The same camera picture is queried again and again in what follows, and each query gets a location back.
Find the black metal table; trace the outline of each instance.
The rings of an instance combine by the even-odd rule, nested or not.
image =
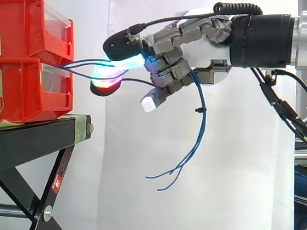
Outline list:
[[[0,187],[15,206],[0,204],[0,216],[27,218],[30,230],[61,230],[52,217],[75,144],[89,139],[91,117],[68,115],[61,119],[21,126],[0,126]],[[39,199],[16,166],[59,151],[46,187]]]

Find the black cylindrical motor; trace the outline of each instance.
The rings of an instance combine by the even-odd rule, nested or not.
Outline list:
[[[289,14],[234,18],[230,45],[232,66],[285,68],[290,65],[294,21]]]

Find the white wall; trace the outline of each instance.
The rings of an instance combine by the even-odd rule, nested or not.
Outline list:
[[[46,0],[58,12],[74,20],[75,59],[102,58],[101,46],[107,36],[108,0]],[[92,68],[80,69],[91,74]],[[97,201],[105,139],[105,100],[89,90],[89,80],[74,76],[75,114],[92,116],[94,133],[90,140],[75,147],[54,216],[64,230],[95,230]],[[40,196],[56,154],[18,167]],[[0,203],[9,202],[0,194]],[[29,221],[0,218],[1,230],[29,229]]]
[[[212,9],[216,2],[111,0],[109,32],[188,9]],[[267,14],[297,13],[295,1],[252,2]],[[127,76],[149,79],[144,69]],[[204,139],[165,192],[156,189],[169,185],[175,173],[156,180],[145,176],[172,169],[194,145],[201,123],[194,112],[200,106],[195,85],[170,96],[152,113],[145,113],[139,102],[150,90],[146,85],[126,82],[106,98],[99,229],[293,229],[293,133],[269,106],[249,69],[233,68],[223,82],[202,88],[208,108]],[[292,79],[280,77],[275,88],[294,105]]]

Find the robotic hand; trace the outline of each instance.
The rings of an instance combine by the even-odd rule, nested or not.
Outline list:
[[[150,112],[166,98],[189,86],[194,70],[201,84],[221,82],[231,67],[307,68],[307,12],[262,15],[254,4],[215,4],[214,13],[190,11],[184,16],[141,23],[123,30],[104,43],[110,60],[142,54],[155,89],[142,99]],[[155,34],[141,38],[149,25],[175,21]]]

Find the warning sticker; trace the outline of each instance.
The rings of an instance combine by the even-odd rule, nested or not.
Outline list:
[[[59,193],[59,188],[61,187],[62,181],[63,181],[63,177],[57,174],[56,177],[54,178],[54,181],[51,187],[51,189],[54,191],[56,195]]]

